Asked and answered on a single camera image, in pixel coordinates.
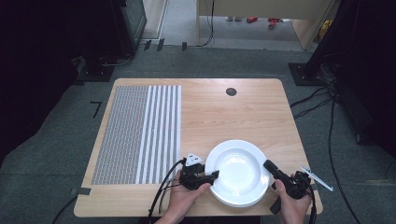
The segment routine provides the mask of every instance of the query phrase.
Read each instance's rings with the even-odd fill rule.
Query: table leg
[[[196,4],[197,4],[197,10],[196,10],[196,19],[195,19],[195,22],[196,22],[196,24],[195,24],[196,31],[195,32],[196,32],[196,45],[199,46],[200,45],[200,42],[199,42],[199,36],[200,36],[199,6],[201,4],[200,0],[197,0]]]

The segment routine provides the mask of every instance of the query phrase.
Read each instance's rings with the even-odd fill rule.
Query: black tape
[[[71,195],[90,195],[92,189],[87,189],[87,188],[79,188],[79,189],[72,189],[70,191]]]
[[[150,45],[151,45],[151,40],[149,40],[148,42],[146,42],[145,50],[146,50],[146,49],[149,49]]]
[[[157,51],[160,51],[160,50],[163,49],[163,41],[164,41],[164,40],[165,40],[164,38],[160,39],[160,43],[158,44]]]
[[[187,49],[187,42],[183,42],[183,44],[181,45],[181,51],[184,51]]]
[[[96,115],[98,114],[98,111],[99,111],[100,106],[102,105],[102,102],[91,101],[91,104],[98,104],[98,106],[96,107],[96,110],[95,110],[95,114],[92,116],[92,118],[94,119],[94,118],[96,118]]]

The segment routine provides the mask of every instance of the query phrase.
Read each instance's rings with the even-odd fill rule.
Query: gray striped mat
[[[94,185],[161,183],[180,158],[181,86],[119,86]]]

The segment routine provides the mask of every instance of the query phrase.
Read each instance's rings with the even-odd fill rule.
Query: table
[[[286,174],[301,170],[302,165],[309,167],[288,99],[278,79],[121,78],[114,83],[82,182],[82,187],[92,189],[92,193],[78,196],[75,206],[78,217],[146,217],[160,186],[92,183],[106,126],[109,126],[109,114],[116,103],[116,90],[128,86],[181,87],[181,157],[192,152],[205,159],[217,144],[241,139],[260,148]],[[234,88],[236,95],[228,95],[229,88]],[[321,213],[322,203],[318,192],[315,193],[318,213]],[[167,204],[168,196],[166,194],[163,204]],[[247,208],[233,208],[208,192],[196,201],[187,216],[272,215],[269,207],[275,196],[276,193],[268,189],[258,203]],[[153,215],[160,216],[157,208]]]
[[[197,0],[196,42],[200,45],[200,16],[212,15],[214,0]],[[216,0],[213,16],[293,19],[292,26],[307,49],[321,25],[334,10],[336,0]]]

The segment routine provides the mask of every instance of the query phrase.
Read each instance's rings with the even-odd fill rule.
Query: hand
[[[302,224],[305,215],[311,204],[311,198],[306,194],[301,199],[292,199],[286,192],[285,185],[279,179],[276,179],[276,191],[279,194],[281,204],[280,223],[281,224]]]
[[[180,170],[177,171],[177,176],[172,182],[172,185],[177,185],[178,179],[180,178]],[[206,183],[201,185],[197,190],[189,190],[184,186],[179,185],[171,188],[171,197],[169,200],[168,209],[166,210],[163,217],[161,217],[156,223],[157,224],[174,224],[179,223],[186,216],[195,200],[203,195],[210,188],[210,184]]]

